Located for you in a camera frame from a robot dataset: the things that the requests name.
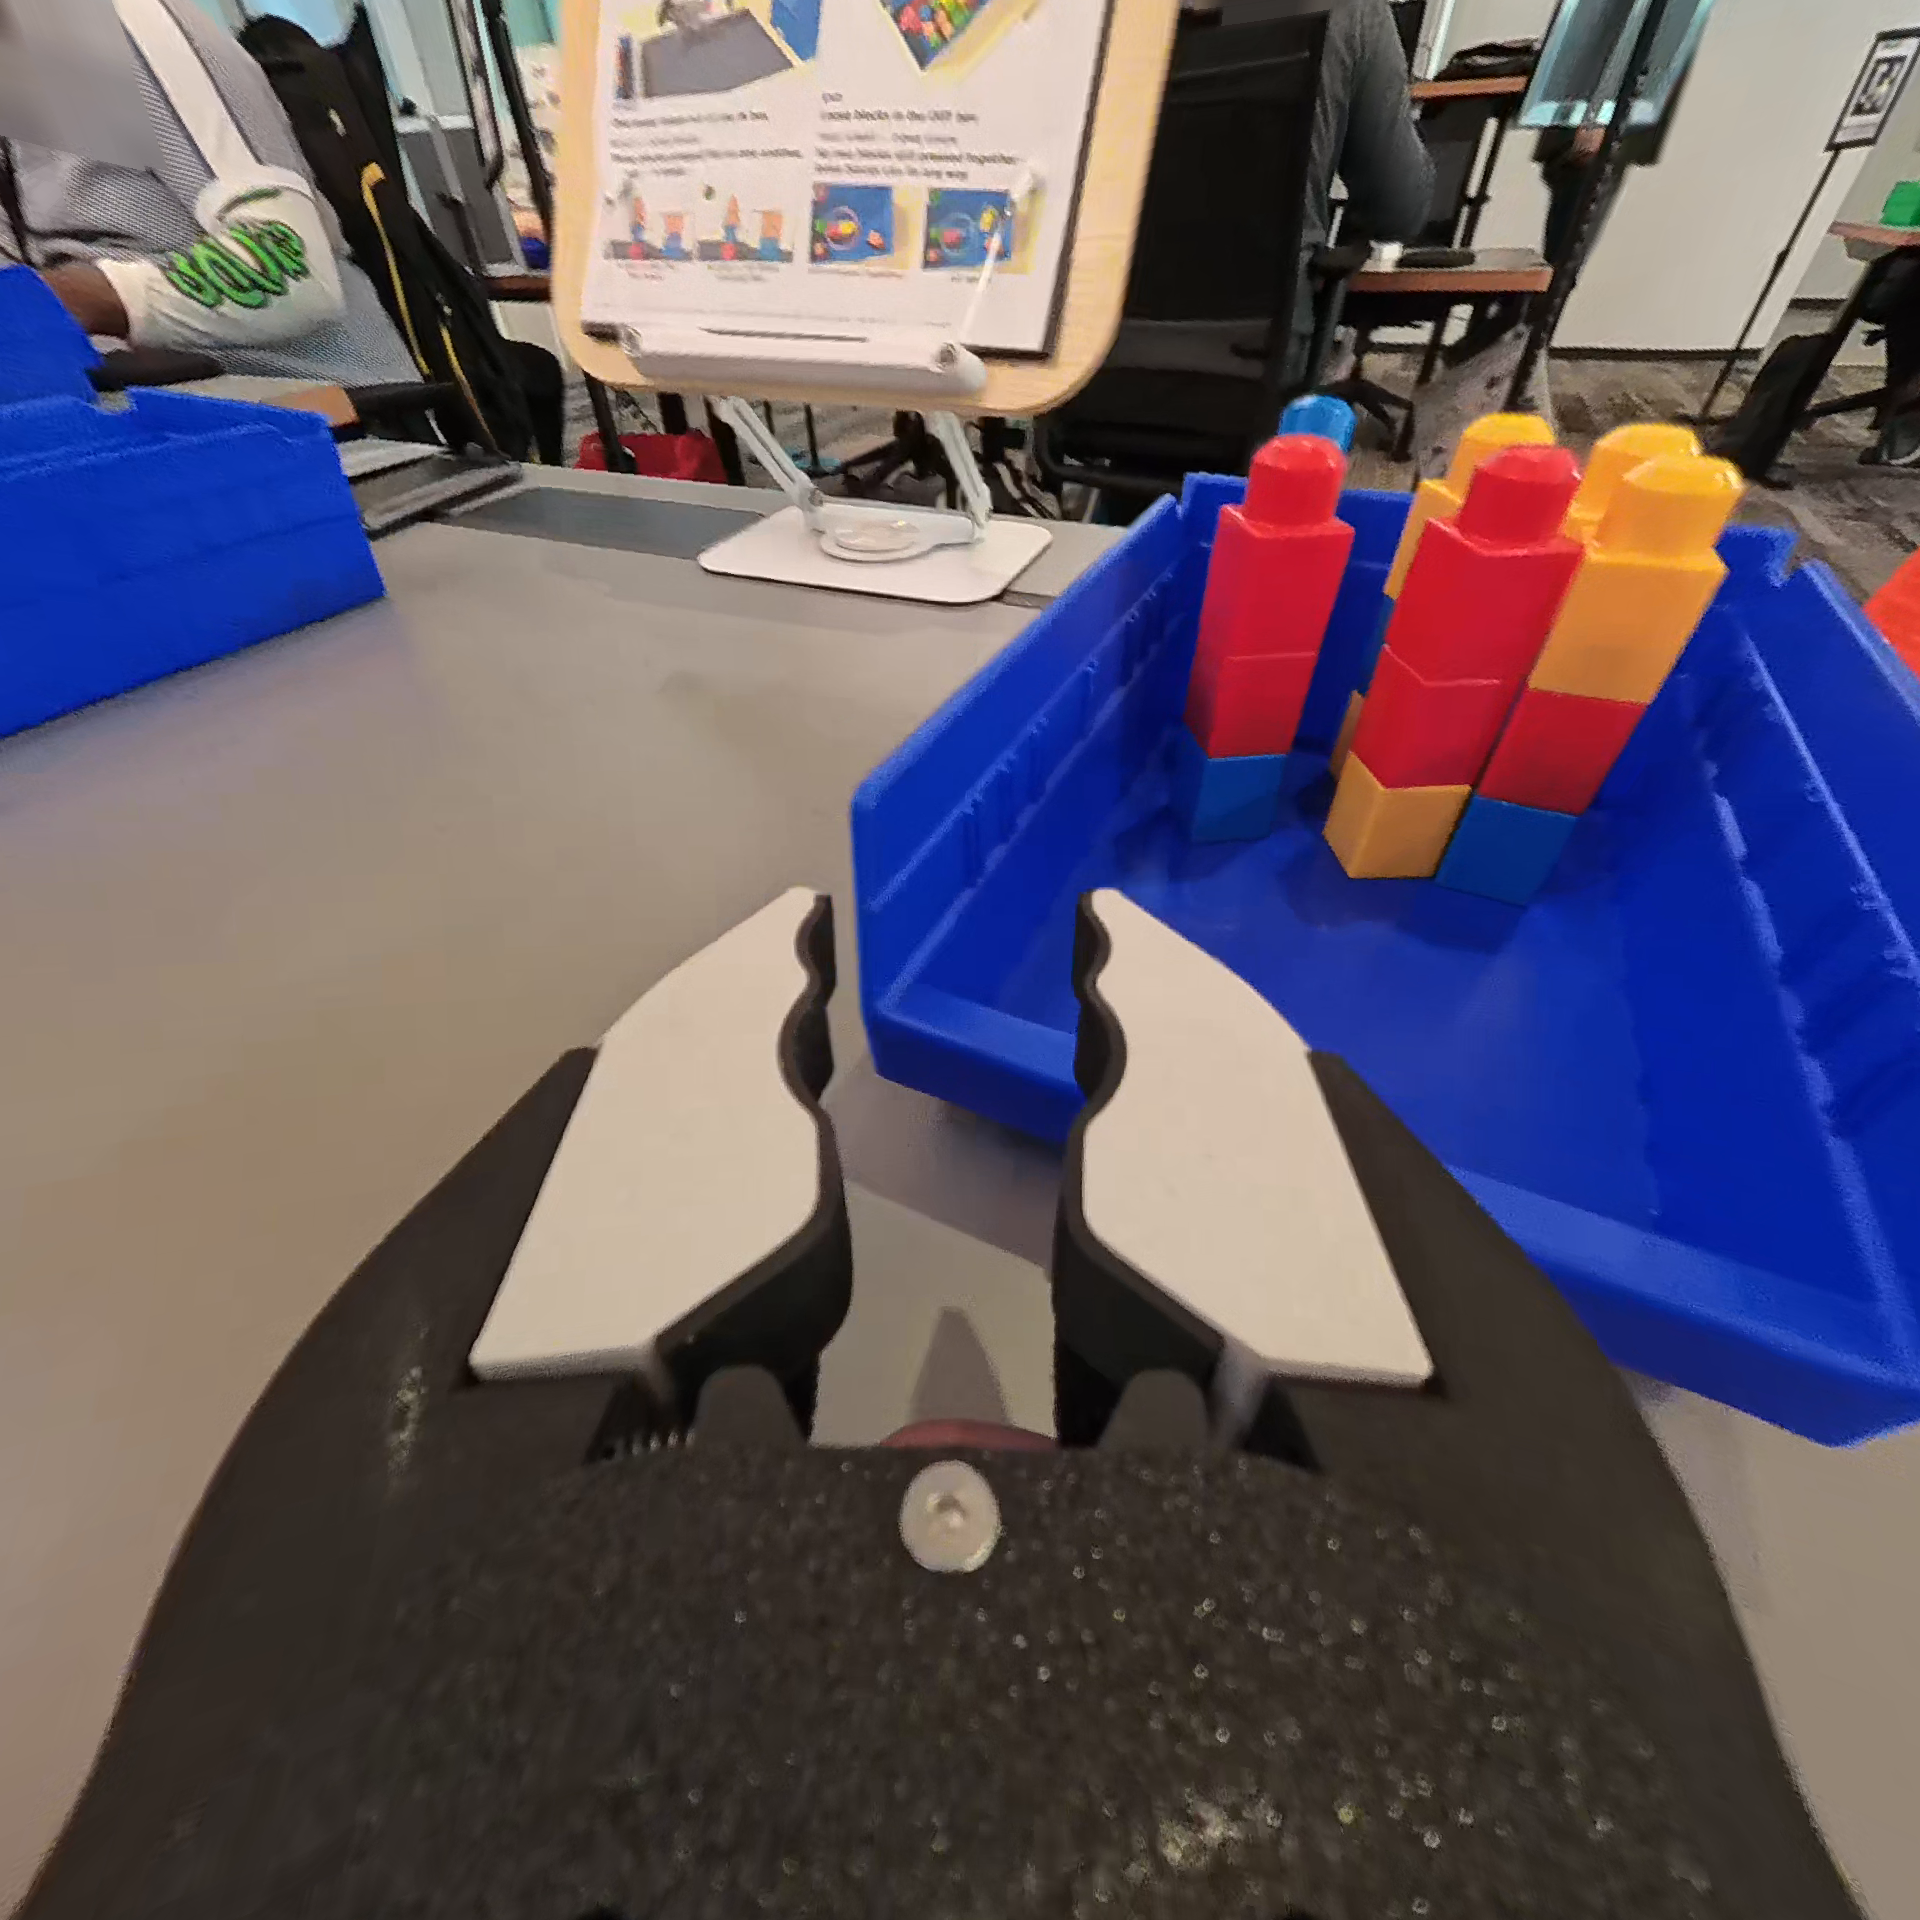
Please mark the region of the black backpack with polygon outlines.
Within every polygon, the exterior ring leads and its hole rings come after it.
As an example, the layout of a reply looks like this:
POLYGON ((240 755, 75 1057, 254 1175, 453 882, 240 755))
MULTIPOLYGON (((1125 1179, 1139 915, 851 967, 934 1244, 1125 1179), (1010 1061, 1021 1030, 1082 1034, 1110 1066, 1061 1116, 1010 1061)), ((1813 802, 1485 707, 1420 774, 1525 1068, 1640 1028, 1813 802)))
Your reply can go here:
POLYGON ((415 207, 367 13, 357 10, 335 45, 280 17, 252 19, 240 42, 424 387, 420 407, 392 405, 386 422, 432 426, 456 450, 562 465, 559 361, 500 333, 479 279, 415 207))

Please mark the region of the black folder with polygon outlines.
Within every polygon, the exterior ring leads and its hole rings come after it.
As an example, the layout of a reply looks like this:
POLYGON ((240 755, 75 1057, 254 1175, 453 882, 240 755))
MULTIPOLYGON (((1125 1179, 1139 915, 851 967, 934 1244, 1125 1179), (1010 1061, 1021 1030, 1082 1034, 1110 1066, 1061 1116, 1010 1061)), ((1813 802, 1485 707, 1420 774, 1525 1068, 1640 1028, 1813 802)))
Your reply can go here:
POLYGON ((335 450, 370 541, 512 491, 523 468, 477 450, 400 439, 341 439, 335 450))

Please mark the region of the black office chair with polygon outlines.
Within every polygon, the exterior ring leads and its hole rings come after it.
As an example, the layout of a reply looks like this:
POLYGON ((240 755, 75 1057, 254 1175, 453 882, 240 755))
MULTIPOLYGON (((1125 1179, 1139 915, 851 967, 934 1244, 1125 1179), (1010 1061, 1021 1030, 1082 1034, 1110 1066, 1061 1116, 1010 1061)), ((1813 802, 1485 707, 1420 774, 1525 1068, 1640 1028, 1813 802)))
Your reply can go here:
POLYGON ((1130 524, 1191 473, 1243 473, 1299 391, 1311 116, 1327 13, 1226 4, 1174 31, 1119 324, 1032 422, 1039 473, 1130 524))

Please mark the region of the instruction sheet on white stand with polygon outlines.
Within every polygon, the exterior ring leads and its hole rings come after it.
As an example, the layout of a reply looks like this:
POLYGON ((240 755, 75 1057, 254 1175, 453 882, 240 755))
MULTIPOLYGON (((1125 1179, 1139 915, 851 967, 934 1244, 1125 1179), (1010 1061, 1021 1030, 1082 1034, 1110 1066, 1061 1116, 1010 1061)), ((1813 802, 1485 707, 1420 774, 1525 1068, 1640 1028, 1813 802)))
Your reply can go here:
POLYGON ((1054 345, 1039 359, 982 356, 939 329, 845 322, 790 329, 655 322, 599 335, 583 324, 591 218, 591 79, 600 4, 564 4, 559 42, 559 213, 554 300, 583 373, 636 393, 706 401, 775 483, 752 527, 706 548, 701 571, 741 583, 819 587, 936 607, 1002 597, 1052 546, 1047 519, 996 513, 967 422, 1036 420, 1088 383, 1119 324, 1146 166, 1160 115, 1178 6, 1110 4, 1054 345), (764 405, 859 405, 922 419, 948 462, 956 506, 830 495, 770 430, 764 405))

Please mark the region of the small framed sign stand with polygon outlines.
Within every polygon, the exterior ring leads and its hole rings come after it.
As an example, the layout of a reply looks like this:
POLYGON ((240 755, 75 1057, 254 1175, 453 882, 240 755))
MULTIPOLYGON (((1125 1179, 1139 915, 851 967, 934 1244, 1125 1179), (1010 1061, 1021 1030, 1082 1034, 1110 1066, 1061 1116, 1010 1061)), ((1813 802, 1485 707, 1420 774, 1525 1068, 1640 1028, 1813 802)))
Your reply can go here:
POLYGON ((1786 269, 1790 267, 1792 254, 1797 251, 1811 218, 1816 213, 1816 206, 1821 204, 1821 197, 1828 190, 1839 158, 1844 154, 1866 154, 1878 145, 1880 132, 1885 131, 1887 119, 1894 115, 1907 91, 1907 84, 1915 71, 1915 60, 1918 27, 1878 31, 1867 45, 1855 79, 1846 89, 1828 140, 1824 142, 1819 172, 1808 191, 1808 199, 1795 215, 1788 237, 1783 241, 1783 247, 1778 249, 1775 259, 1772 259, 1765 282, 1743 316, 1733 347, 1719 361, 1717 375, 1693 415, 1696 426, 1717 422, 1717 405, 1725 393, 1733 375, 1736 373, 1743 359, 1743 349, 1758 338, 1762 308, 1766 307, 1773 289, 1780 283, 1786 269))

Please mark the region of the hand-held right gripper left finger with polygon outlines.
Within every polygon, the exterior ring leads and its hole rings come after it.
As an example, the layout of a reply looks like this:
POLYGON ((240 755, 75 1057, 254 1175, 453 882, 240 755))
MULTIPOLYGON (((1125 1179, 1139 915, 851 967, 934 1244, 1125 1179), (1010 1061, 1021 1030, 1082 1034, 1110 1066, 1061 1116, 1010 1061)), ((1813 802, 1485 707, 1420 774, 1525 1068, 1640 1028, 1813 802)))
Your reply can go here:
POLYGON ((810 1441, 848 1318, 831 901, 790 887, 599 1041, 470 1348, 485 1385, 615 1378, 661 1427, 756 1373, 810 1441))

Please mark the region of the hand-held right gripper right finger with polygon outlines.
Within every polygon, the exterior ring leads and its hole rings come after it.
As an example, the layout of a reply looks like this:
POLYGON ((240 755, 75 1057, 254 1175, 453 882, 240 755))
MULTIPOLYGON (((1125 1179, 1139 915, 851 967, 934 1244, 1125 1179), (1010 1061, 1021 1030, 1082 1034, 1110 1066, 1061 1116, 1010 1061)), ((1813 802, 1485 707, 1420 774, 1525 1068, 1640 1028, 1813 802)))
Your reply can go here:
POLYGON ((1173 1373, 1213 1438, 1276 1385, 1415 1393, 1435 1364, 1288 1019, 1112 887, 1082 895, 1054 1326, 1123 1394, 1173 1373))

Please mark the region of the dark grey desk mat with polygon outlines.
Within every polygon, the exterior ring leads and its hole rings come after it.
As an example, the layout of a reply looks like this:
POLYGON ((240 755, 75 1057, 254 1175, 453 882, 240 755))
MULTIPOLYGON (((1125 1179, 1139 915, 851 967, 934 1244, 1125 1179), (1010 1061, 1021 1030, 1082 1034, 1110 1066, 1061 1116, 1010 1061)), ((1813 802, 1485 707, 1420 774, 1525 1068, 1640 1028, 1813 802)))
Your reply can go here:
POLYGON ((698 559, 706 548, 758 524, 764 515, 686 495, 634 495, 517 487, 439 515, 475 533, 575 545, 663 559, 698 559))

